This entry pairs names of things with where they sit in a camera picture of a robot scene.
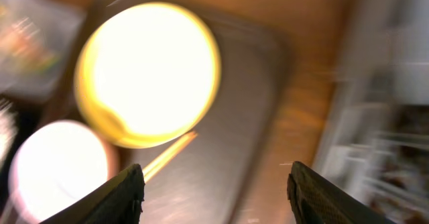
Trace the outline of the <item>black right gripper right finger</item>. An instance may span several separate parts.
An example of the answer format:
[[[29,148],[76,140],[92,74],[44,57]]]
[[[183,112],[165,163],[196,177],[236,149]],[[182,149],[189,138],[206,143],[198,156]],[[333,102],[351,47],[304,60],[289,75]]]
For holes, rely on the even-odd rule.
[[[287,194],[298,224],[394,224],[302,162],[292,164]]]

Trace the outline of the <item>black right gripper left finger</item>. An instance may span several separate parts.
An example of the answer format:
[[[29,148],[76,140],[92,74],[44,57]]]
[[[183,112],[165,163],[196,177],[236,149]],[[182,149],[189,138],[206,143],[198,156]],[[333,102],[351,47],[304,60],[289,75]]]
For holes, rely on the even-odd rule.
[[[138,224],[143,211],[144,186],[141,166],[132,164],[41,224]]]

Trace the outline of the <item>wooden chopstick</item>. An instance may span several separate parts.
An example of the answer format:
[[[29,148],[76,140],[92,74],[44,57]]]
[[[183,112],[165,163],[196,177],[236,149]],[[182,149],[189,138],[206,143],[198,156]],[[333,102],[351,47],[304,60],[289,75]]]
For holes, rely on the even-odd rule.
[[[142,169],[145,182],[149,182],[162,168],[169,164],[196,137],[195,131],[190,131],[179,137],[170,147]]]

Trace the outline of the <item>white pink rice bowl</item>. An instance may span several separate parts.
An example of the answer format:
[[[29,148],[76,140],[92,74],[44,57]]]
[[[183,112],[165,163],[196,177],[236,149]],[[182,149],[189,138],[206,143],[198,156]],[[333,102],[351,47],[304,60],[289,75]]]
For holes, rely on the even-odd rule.
[[[19,218],[40,223],[119,171],[117,150],[85,124],[61,120],[31,134],[9,169],[9,199]]]

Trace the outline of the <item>yellow plate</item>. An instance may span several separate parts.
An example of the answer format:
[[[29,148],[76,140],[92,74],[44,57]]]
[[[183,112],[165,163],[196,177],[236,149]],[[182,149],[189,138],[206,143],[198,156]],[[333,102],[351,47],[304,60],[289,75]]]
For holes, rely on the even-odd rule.
[[[208,25],[185,7],[142,3],[99,26],[76,62],[81,115],[110,142],[152,148],[192,129],[212,106],[221,54]]]

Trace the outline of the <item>green snack wrapper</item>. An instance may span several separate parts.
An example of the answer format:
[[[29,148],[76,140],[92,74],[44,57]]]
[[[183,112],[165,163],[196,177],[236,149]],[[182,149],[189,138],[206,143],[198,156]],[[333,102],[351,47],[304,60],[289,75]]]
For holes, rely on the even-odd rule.
[[[1,28],[1,67],[14,74],[44,72],[58,62],[44,32],[28,17],[7,22]]]

